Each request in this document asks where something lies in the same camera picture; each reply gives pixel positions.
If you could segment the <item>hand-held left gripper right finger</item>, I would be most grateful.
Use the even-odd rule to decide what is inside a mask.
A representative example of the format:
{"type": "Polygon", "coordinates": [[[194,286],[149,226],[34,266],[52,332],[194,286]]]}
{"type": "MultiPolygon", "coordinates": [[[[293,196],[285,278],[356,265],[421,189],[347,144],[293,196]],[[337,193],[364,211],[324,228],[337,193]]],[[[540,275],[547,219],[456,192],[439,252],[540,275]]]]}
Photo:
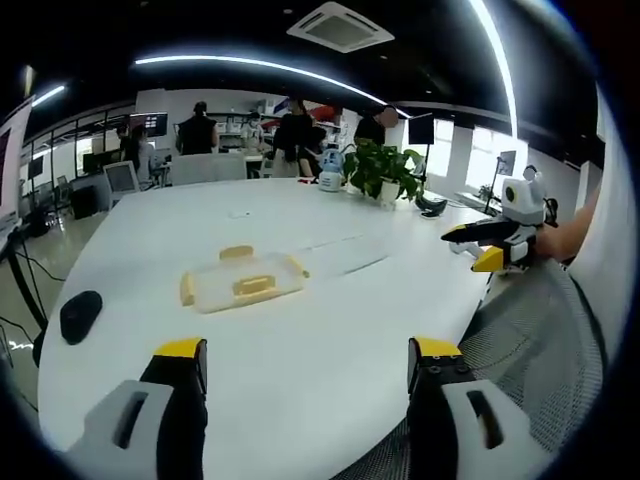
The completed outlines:
{"type": "Polygon", "coordinates": [[[454,344],[410,338],[407,388],[411,479],[534,479],[544,469],[529,417],[454,344]]]}

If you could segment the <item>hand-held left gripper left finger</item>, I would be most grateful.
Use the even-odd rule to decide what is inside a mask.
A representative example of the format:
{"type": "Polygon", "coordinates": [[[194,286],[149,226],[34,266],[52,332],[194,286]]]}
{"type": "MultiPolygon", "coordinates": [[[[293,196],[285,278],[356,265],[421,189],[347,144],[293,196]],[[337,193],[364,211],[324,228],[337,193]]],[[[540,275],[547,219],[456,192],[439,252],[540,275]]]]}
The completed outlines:
{"type": "Polygon", "coordinates": [[[202,479],[206,395],[207,341],[166,343],[87,413],[64,459],[84,479],[202,479]]]}

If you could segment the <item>person's right hand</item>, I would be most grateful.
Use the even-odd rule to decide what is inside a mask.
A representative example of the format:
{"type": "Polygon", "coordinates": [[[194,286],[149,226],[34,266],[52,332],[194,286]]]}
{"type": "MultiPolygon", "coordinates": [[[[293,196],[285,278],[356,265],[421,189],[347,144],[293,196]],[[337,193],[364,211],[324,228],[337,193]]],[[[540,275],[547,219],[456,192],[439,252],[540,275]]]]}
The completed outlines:
{"type": "Polygon", "coordinates": [[[565,261],[565,252],[562,243],[562,235],[559,228],[547,225],[536,231],[534,250],[540,258],[554,259],[557,262],[565,261]]]}

